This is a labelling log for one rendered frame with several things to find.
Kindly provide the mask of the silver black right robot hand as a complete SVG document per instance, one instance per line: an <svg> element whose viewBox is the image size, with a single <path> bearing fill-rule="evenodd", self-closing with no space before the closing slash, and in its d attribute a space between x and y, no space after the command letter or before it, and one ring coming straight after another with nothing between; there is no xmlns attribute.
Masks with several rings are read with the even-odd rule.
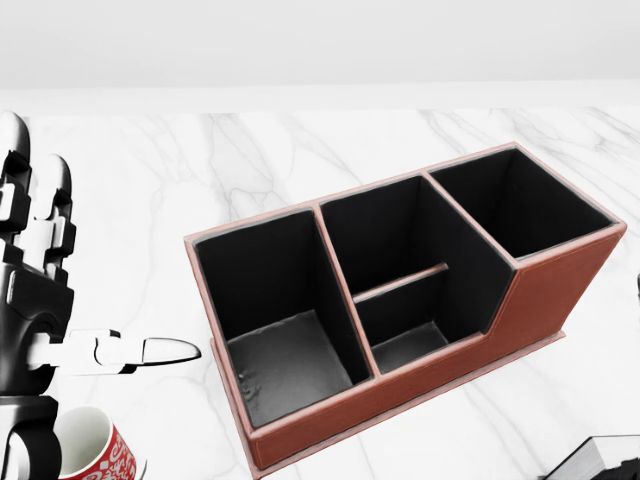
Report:
<svg viewBox="0 0 640 480"><path fill-rule="evenodd" d="M640 480L640 458L625 460L619 467L604 470L592 480Z"/></svg>

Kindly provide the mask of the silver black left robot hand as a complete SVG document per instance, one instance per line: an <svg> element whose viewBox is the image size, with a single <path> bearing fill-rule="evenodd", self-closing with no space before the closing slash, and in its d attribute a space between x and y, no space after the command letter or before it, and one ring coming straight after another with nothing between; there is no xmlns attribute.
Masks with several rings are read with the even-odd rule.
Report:
<svg viewBox="0 0 640 480"><path fill-rule="evenodd" d="M66 161L30 164L30 136L0 112L0 398L43 394L54 372L127 374L200 358L172 338L126 340L108 328L70 330L74 292L63 261L74 251L72 181Z"/></svg>

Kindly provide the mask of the red-brown desk caddy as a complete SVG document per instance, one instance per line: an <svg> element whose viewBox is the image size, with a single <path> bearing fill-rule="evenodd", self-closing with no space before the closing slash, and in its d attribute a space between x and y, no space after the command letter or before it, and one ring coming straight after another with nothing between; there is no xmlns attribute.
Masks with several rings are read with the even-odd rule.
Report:
<svg viewBox="0 0 640 480"><path fill-rule="evenodd" d="M509 143L189 235L252 476L560 338L625 229Z"/></svg>

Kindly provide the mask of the red white patterned mug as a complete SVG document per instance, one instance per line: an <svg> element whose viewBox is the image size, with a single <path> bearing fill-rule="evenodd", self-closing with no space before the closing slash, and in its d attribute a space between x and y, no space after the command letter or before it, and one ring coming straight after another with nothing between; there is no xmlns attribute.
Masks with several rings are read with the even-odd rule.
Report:
<svg viewBox="0 0 640 480"><path fill-rule="evenodd" d="M101 409L83 406L58 417L59 480L140 480L133 451Z"/></svg>

